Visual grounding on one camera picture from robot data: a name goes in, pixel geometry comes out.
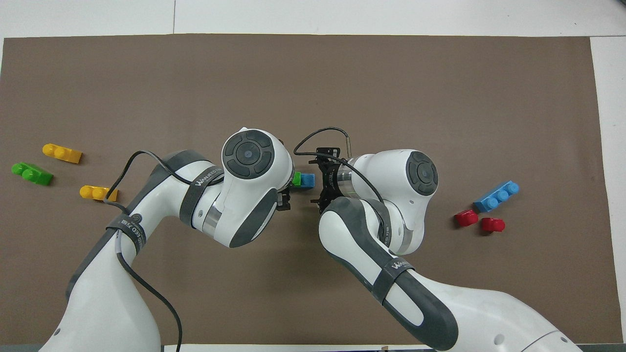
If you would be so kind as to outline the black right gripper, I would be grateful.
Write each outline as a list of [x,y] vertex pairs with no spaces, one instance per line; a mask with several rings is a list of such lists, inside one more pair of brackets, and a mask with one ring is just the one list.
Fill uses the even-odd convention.
[[337,172],[342,164],[338,161],[340,153],[338,147],[320,147],[317,148],[317,153],[321,155],[309,160],[309,164],[318,164],[322,172],[323,189],[320,198],[311,199],[311,203],[315,203],[322,214],[334,199],[343,196],[337,184]]

